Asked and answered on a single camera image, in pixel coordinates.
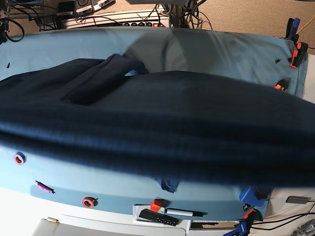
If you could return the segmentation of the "grey adapter box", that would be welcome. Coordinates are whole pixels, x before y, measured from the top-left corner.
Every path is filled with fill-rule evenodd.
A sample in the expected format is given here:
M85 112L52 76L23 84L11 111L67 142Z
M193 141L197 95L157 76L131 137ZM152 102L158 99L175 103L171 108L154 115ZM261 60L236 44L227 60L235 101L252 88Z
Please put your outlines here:
M308 197L301 197L301 196L289 196L286 200L288 204L306 204L309 202Z

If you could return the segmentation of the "red cube block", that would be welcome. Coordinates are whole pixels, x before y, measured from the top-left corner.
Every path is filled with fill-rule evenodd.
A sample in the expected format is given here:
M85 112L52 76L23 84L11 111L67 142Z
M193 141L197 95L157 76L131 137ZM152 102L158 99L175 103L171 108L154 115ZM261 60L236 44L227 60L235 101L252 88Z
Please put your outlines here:
M150 204L150 210L158 212L162 208L162 202L158 199L154 199Z

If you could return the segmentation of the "orange black clamp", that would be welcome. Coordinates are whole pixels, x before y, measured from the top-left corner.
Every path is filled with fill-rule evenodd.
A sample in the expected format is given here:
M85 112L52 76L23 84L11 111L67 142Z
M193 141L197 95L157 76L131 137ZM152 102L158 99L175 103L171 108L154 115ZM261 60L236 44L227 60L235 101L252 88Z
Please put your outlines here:
M290 67L298 68L302 63L303 58L307 54L308 44L304 42L298 42L296 45L296 49L293 51Z
M248 217L255 218L256 213L257 213L256 209L251 209L245 215L243 215L243 219L247 219Z

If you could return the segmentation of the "red tape roll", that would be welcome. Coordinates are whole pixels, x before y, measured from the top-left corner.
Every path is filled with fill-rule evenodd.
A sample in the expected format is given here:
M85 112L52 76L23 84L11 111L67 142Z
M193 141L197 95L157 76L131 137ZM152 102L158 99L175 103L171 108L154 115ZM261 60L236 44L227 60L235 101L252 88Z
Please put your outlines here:
M86 208L93 208L97 205L97 199L93 197L84 197L82 205Z

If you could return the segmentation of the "white book under remote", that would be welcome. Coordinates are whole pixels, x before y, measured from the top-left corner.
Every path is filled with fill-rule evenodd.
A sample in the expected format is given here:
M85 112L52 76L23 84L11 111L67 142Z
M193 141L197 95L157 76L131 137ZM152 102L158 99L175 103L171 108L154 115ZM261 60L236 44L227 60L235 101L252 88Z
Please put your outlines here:
M133 223L135 224L140 224L140 225L144 225L144 226L153 226L153 227L164 227L164 226L170 226L170 225L164 225L164 224L161 224L161 223L156 223L156 222L153 222L153 221L150 221L150 220L146 220L146 219L143 219L143 218L140 218L139 217L139 214L142 210L144 209L150 209L150 205L134 205L132 207L132 217L133 217ZM180 215L172 215L172 214L166 214L165 213L165 210L166 208L165 207L162 207L158 213L161 213L161 214L165 214L165 215L168 215L168 216L171 216L171 217L174 217L174 218L177 218L180 220L179 224L183 221L183 219L179 218L179 217L184 217L184 216L180 216Z

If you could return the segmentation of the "black remote control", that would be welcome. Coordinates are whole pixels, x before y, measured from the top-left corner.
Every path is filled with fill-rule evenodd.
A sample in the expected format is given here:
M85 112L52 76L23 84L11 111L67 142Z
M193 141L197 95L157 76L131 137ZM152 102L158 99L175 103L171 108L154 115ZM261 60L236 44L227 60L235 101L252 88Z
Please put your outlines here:
M180 222L180 220L177 218L161 214L150 209L142 210L139 214L139 217L156 223L161 223L170 226L177 226Z

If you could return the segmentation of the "blue spring clamp top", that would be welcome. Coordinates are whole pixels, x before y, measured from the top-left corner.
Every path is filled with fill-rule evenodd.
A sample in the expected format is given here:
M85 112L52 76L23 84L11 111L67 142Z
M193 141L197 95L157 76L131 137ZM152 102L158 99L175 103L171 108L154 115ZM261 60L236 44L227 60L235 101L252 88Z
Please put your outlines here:
M289 18L286 26L285 39L293 40L297 34L297 30L300 24L299 18Z

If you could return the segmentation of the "dark blue t-shirt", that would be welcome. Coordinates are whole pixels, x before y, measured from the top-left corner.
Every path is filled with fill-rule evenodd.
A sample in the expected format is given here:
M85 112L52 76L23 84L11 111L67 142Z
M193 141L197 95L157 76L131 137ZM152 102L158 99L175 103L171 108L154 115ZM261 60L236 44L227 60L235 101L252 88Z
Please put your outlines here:
M314 104L223 76L149 73L118 54L2 80L0 143L131 174L315 185Z

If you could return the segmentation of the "black foot pedal start label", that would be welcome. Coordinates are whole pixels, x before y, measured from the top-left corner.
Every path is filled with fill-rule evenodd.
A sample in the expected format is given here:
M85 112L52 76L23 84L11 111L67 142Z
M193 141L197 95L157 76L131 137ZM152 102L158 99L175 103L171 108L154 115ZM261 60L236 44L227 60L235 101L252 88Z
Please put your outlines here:
M74 10L78 15L91 13L93 12L92 1L91 0L76 0Z

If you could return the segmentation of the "white black marker pen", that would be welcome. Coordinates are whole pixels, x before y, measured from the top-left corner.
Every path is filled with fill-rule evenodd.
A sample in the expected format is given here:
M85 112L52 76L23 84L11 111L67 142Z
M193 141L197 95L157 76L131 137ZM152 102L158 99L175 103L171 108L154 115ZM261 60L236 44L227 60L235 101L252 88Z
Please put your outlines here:
M165 210L165 213L172 214L172 215L188 216L188 217L203 217L207 215L206 212L189 211L189 210L181 210L181 209L174 209L174 208L167 208Z

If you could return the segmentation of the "blue black clamp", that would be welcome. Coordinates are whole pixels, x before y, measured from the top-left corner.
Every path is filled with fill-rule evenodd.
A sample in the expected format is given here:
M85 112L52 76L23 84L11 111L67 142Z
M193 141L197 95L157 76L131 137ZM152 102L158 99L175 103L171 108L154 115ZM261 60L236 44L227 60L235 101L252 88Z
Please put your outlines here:
M242 221L235 230L230 231L223 236L247 236L250 233L252 223Z

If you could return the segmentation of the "blue box black knob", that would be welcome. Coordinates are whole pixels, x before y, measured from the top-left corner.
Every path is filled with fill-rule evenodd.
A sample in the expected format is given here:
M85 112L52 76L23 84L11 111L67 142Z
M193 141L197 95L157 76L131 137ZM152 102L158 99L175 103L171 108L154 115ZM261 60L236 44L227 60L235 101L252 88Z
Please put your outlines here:
M241 191L239 200L251 206L261 207L269 199L272 191L273 188L247 187Z

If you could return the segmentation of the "pink marker pen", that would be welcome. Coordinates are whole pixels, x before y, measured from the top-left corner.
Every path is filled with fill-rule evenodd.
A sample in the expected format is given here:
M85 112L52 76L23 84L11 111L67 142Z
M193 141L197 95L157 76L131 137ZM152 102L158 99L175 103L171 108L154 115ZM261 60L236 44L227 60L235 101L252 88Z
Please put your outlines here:
M41 190L43 190L43 191L45 191L45 192L48 192L48 193L50 193L50 194L54 194L54 193L55 193L54 189L52 189L52 188L46 186L45 184L43 184L43 183L41 183L41 182L39 182L39 181L35 181L34 184L35 184L38 188L40 188Z

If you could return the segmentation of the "white power strip red switch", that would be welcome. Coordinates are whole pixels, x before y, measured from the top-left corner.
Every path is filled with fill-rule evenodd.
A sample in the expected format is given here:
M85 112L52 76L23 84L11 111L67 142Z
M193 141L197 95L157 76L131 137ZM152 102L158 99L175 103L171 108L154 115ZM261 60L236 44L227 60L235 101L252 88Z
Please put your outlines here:
M123 23L107 23L98 24L97 27L165 27L163 23L159 22L123 22Z

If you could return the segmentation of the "purple tape roll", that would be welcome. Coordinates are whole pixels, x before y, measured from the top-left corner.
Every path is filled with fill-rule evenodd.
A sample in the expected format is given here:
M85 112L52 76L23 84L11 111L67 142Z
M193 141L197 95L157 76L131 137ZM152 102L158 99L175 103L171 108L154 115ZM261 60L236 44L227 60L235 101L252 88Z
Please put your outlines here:
M14 155L14 161L18 165L23 165L26 162L26 156L22 152L17 152Z

